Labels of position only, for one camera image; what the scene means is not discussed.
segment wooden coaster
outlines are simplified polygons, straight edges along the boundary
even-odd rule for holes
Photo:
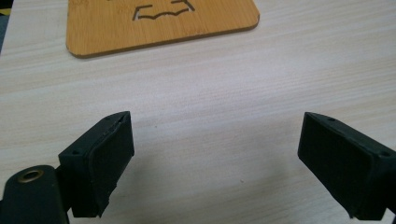
[[[76,57],[252,29],[253,0],[69,0],[66,46]]]

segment wooden table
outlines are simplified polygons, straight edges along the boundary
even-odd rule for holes
[[[0,56],[0,191],[129,110],[135,156],[109,207],[71,223],[360,223],[297,147],[312,111],[396,148],[396,2],[256,4],[249,32],[81,60],[65,47],[67,0],[16,0]]]

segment black clamp jaw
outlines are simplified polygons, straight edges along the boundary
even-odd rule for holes
[[[396,213],[395,151],[339,120],[305,113],[298,156],[350,217]]]
[[[34,166],[12,176],[0,201],[0,223],[65,224],[101,216],[134,155],[129,112],[105,117],[59,154],[61,165]]]

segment cutout design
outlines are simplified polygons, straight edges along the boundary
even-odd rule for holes
[[[253,29],[253,0],[69,0],[66,46],[76,57]]]
[[[161,16],[177,16],[182,12],[195,10],[188,0],[164,1],[164,3],[164,5],[159,4],[158,6],[147,5],[142,7],[136,7],[136,10],[134,11],[134,21],[140,19],[155,20]]]

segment screw hole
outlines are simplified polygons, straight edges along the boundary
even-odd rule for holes
[[[388,152],[386,152],[386,151],[380,152],[379,155],[383,156],[383,157],[389,157],[390,156],[390,154]]]
[[[27,171],[26,173],[24,173],[23,175],[20,175],[18,177],[18,182],[20,182],[22,184],[26,184],[26,183],[29,183],[31,181],[37,180],[43,174],[44,174],[44,171],[42,171],[42,170]]]

